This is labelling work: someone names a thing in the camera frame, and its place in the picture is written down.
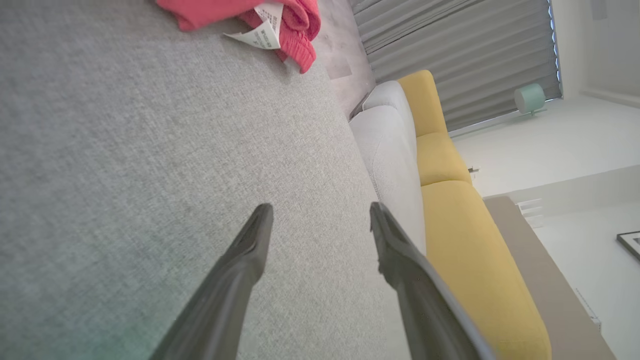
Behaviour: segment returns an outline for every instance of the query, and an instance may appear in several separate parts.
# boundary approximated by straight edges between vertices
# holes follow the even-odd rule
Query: red towel
[[[305,73],[316,59],[311,40],[320,31],[320,14],[317,0],[277,0],[284,5],[280,26],[280,50],[278,57],[288,56],[300,65]],[[172,12],[182,31],[193,31],[212,22],[237,16],[252,28],[262,24],[253,10],[264,0],[157,0],[157,4]]]

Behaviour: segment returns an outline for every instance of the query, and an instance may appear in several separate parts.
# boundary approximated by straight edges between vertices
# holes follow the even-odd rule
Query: curtain
[[[516,110],[513,91],[561,96],[547,0],[351,0],[378,83],[433,73],[452,131]]]

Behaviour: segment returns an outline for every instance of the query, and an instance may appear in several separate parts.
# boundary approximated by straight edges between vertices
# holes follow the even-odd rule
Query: sofa backrest
[[[359,113],[349,125],[379,200],[425,254],[420,177],[401,115],[391,106],[376,106]]]

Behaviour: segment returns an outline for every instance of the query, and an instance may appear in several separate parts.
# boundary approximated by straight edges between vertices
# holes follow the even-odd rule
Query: wall
[[[640,359],[640,262],[615,240],[638,230],[640,202],[548,217],[535,229],[602,321],[602,336],[618,360]]]
[[[564,98],[585,92],[616,102],[620,96],[621,103],[640,106],[640,1],[551,4]]]
[[[588,32],[590,12],[589,1],[552,0],[556,44],[560,62],[560,76],[565,99],[573,99],[586,85],[588,46],[591,42]]]
[[[594,2],[604,6],[606,18],[596,12],[586,23],[591,37],[587,86],[640,96],[640,1]]]
[[[537,215],[552,217],[640,202],[640,165],[558,181],[505,194],[513,202],[541,199]]]
[[[455,138],[483,197],[640,165],[640,109],[585,97]]]

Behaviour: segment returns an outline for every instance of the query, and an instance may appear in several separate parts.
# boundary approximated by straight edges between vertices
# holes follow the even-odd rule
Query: care label
[[[280,25],[282,22],[282,3],[263,3],[255,8],[263,23],[246,33],[225,34],[240,42],[244,42],[259,49],[280,48]]]

